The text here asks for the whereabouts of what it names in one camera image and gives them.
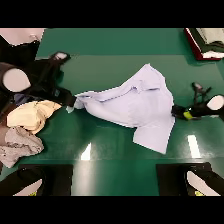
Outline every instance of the beige cloth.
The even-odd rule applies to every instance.
[[[9,113],[7,126],[21,126],[32,134],[36,134],[44,127],[46,119],[59,108],[61,108],[61,105],[48,100],[22,104]]]
[[[21,127],[4,127],[0,132],[4,133],[0,136],[0,161],[8,168],[13,167],[20,157],[35,155],[44,149],[40,138]]]
[[[224,44],[223,28],[196,28],[196,29],[206,44],[211,44],[215,41],[219,41]]]

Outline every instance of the green table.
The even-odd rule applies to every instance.
[[[197,62],[180,28],[47,29],[37,57],[56,51],[74,55],[63,66],[64,77],[59,82],[73,94],[118,86],[146,63],[165,76],[177,104],[191,103],[193,81],[212,86],[212,94],[224,92],[223,61]],[[133,133],[85,110],[68,114],[62,108],[37,134],[44,151],[22,158],[12,169],[4,167],[0,180],[20,163],[64,163],[74,164],[72,195],[159,195],[157,163],[208,161],[224,176],[224,124],[220,119],[176,120],[166,155],[134,144]],[[200,158],[192,158],[189,135],[196,136]],[[90,160],[81,160],[90,148]]]

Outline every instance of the light blue shirt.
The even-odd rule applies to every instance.
[[[144,65],[121,86],[102,92],[76,95],[76,109],[86,110],[101,119],[137,127],[133,142],[166,153],[175,118],[171,115],[173,96],[165,78],[150,64]]]

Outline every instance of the stack of folded clothes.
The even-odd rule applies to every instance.
[[[224,28],[184,28],[184,32],[197,60],[224,57]]]

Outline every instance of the red cloth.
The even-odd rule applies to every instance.
[[[188,42],[189,42],[189,44],[191,46],[191,49],[192,49],[192,51],[194,53],[194,56],[195,56],[196,60],[198,60],[198,61],[220,61],[221,60],[221,58],[203,58],[202,53],[200,52],[200,50],[198,49],[198,47],[194,43],[193,38],[187,32],[186,28],[184,28],[184,33],[187,36]]]

